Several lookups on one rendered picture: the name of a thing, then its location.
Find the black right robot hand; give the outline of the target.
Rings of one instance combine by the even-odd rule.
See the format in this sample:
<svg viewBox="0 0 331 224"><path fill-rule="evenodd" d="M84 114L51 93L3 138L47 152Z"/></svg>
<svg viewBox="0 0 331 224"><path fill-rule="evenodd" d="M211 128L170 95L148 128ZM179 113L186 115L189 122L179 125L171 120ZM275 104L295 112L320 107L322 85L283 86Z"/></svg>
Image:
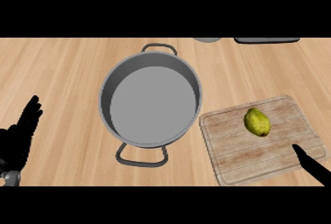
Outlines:
<svg viewBox="0 0 331 224"><path fill-rule="evenodd" d="M331 187L331 171L316 162L316 160L306 154L301 147L292 145L298 162L307 173L315 177L323 186Z"/></svg>

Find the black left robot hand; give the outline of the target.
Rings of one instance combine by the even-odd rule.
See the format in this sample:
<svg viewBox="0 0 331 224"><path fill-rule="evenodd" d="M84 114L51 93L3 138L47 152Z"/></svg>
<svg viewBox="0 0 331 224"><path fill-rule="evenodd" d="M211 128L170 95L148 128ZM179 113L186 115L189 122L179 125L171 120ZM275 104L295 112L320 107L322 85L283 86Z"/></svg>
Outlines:
<svg viewBox="0 0 331 224"><path fill-rule="evenodd" d="M34 95L25 105L18 122L7 129L0 129L0 173L20 172L26 165L32 136L41 115L41 104Z"/></svg>

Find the wooden cutting board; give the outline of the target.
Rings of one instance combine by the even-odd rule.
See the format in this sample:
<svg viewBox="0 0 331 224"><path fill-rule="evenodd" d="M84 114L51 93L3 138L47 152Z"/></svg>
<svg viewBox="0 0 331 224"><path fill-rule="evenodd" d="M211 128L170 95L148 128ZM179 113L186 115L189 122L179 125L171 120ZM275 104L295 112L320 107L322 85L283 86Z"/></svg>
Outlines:
<svg viewBox="0 0 331 224"><path fill-rule="evenodd" d="M248 109L258 109L270 121L267 136L255 136L244 127ZM295 100L281 95L218 109L199 117L201 133L214 176L221 186L239 186L301 168L292 146L319 162L331 153Z"/></svg>

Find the green pear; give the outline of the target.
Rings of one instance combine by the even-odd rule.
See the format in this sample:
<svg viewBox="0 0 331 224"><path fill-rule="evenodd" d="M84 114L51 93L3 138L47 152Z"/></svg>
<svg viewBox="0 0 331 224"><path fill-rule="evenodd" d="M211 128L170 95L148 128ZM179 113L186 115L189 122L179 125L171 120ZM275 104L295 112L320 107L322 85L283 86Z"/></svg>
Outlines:
<svg viewBox="0 0 331 224"><path fill-rule="evenodd" d="M244 115L244 127L258 137L269 135L270 121L257 108L250 108Z"/></svg>

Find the grey metal pot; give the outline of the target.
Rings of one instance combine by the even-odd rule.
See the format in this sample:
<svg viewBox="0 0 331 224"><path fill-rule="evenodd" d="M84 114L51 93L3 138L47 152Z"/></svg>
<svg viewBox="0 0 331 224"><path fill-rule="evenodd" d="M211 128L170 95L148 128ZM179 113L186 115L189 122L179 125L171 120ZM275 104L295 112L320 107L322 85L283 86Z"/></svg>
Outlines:
<svg viewBox="0 0 331 224"><path fill-rule="evenodd" d="M143 47L111 69L97 111L122 146L164 149L187 132L202 105L202 85L176 52Z"/></svg>

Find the dark flat appliance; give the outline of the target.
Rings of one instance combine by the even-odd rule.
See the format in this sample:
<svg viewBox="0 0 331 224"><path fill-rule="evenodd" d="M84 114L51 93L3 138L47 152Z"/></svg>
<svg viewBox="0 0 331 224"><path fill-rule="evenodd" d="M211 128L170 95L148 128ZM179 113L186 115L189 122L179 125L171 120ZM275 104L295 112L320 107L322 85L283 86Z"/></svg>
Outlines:
<svg viewBox="0 0 331 224"><path fill-rule="evenodd" d="M282 44L294 43L300 38L233 38L239 44Z"/></svg>

